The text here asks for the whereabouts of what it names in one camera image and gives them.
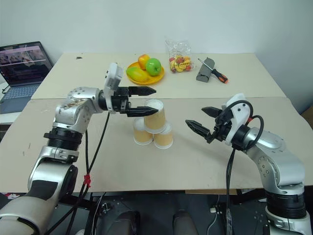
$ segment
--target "red cable tie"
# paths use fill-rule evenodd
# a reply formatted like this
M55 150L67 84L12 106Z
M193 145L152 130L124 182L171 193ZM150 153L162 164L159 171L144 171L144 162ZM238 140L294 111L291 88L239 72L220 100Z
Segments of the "red cable tie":
M84 185L87 185L87 187L90 188L91 187L90 184L91 184L90 175L89 174L84 175Z

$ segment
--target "yellow plate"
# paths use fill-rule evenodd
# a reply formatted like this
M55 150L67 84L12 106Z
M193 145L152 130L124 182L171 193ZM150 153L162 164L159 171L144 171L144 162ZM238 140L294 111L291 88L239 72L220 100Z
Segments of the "yellow plate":
M131 65L128 66L128 68L131 68L131 67L137 67L137 68L140 68L138 62L134 62L132 63ZM132 82L138 84L138 85L151 85L151 84L154 84L154 83L157 83L159 80L161 80L164 76L164 68L161 67L161 73L157 76L150 76L149 73L145 70L143 70L147 75L148 75L148 80L145 81L145 82L137 82L135 80L133 80L130 76L128 76L128 74L126 74L129 78L129 80L131 80Z

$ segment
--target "stacked paper cup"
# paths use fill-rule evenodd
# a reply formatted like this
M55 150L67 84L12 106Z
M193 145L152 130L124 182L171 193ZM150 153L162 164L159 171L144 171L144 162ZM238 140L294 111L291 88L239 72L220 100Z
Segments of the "stacked paper cup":
M172 126L165 119L164 104L158 99L149 99L145 106L158 109L158 112L134 120L134 141L140 145L151 143L156 147L167 149L173 144Z

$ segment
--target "tabletop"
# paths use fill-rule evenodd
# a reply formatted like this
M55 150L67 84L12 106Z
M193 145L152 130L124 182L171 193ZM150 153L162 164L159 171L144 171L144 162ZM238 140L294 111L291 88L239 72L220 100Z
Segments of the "tabletop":
M2 91L2 89L4 89L7 85L8 84L6 82L1 83L0 91ZM2 99L3 96L4 94L0 93L0 100ZM11 125L20 114L21 114L20 112L0 114L0 125Z
M285 97L253 53L193 54L192 61L196 68L181 73L170 72L168 54L149 53L149 55L159 59L165 69L164 78L156 84L149 85L157 90L152 98L226 98L237 93L244 93L246 97ZM127 68L137 61L138 56L140 55L64 53L32 99L64 98L69 91L80 86L102 89L111 62ZM214 75L211 75L208 83L196 80L201 67L197 58L206 57L212 58L215 61L215 68L228 77L227 84L220 82ZM136 84L132 83L124 73L120 86L136 86Z
M214 119L202 107L220 107L225 98L162 99L167 120L173 126L174 143L169 149L153 143L139 146L133 140L133 118L110 116L98 158L91 172L91 191L181 190L225 188L225 171L232 148L217 140L207 144L192 132L185 119L194 119L207 128ZM265 129L280 135L288 149L305 165L305 184L313 184L313 131L285 97L248 98L254 113L262 115ZM145 99L132 99L133 106ZM0 191L26 192L27 179L46 144L45 132L52 127L55 107L62 99L31 100L0 143ZM89 157L92 158L107 112L93 115L88 127ZM258 126L258 121L251 126ZM75 163L79 168L75 191L85 174L85 139ZM255 163L244 153L235 154L231 188L261 188Z

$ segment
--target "laptop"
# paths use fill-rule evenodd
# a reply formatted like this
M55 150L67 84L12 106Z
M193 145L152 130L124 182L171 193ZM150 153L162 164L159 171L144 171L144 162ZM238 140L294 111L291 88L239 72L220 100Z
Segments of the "laptop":
M10 86L0 114L20 112L52 68L40 42L0 47L0 73Z

